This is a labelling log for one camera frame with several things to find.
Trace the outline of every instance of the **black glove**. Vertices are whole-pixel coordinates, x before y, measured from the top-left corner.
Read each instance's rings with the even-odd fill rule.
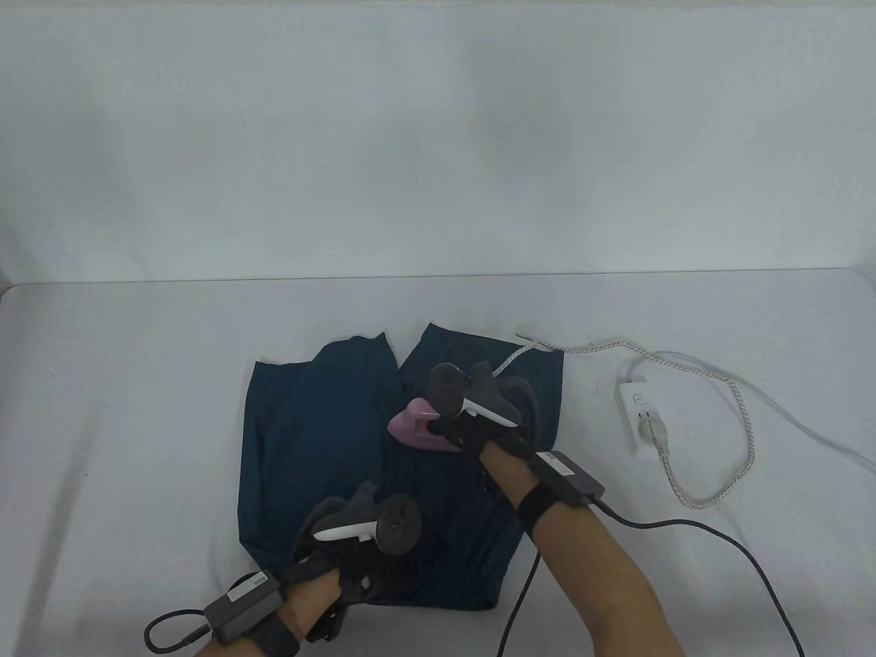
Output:
[[[474,376],[469,378],[451,363],[432,368],[427,399],[441,418],[429,423],[429,431],[443,435],[475,459],[487,441],[513,456],[528,459],[535,451],[539,433],[538,400],[532,386],[520,377],[494,378],[486,361],[476,364],[473,371]],[[521,392],[531,407],[533,421],[529,426],[523,424],[520,411],[505,396],[511,390]],[[485,414],[471,415],[463,408],[466,399],[517,426],[503,426]]]

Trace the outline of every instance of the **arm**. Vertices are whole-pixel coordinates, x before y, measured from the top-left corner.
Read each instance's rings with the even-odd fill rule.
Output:
[[[539,483],[493,442],[481,463],[516,509]],[[597,657],[680,657],[678,639],[642,571],[587,507],[551,506],[533,530],[542,557],[575,606]]]
[[[303,641],[323,612],[341,595],[338,571],[332,570],[310,582],[289,587],[286,603],[277,611],[298,641]],[[210,641],[198,653],[198,657],[263,657],[256,644],[249,639],[238,639],[222,646],[218,641]]]

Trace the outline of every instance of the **wrist strap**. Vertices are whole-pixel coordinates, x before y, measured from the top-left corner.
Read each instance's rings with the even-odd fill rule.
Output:
[[[557,494],[551,491],[543,482],[539,482],[517,507],[517,517],[523,525],[523,529],[529,538],[533,537],[535,523],[551,506],[560,501]]]
[[[245,633],[265,657],[292,657],[301,648],[300,643],[276,612]]]

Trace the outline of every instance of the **pink clothing iron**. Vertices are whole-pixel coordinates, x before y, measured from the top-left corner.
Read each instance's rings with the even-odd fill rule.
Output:
[[[412,399],[407,408],[389,420],[386,429],[397,441],[408,447],[427,449],[432,452],[458,452],[460,449],[447,442],[442,435],[429,431],[432,420],[438,420],[441,414],[422,397]]]

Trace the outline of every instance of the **white wall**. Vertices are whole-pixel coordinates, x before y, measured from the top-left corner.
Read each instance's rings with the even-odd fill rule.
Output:
[[[0,278],[854,265],[874,34],[837,7],[5,7]]]

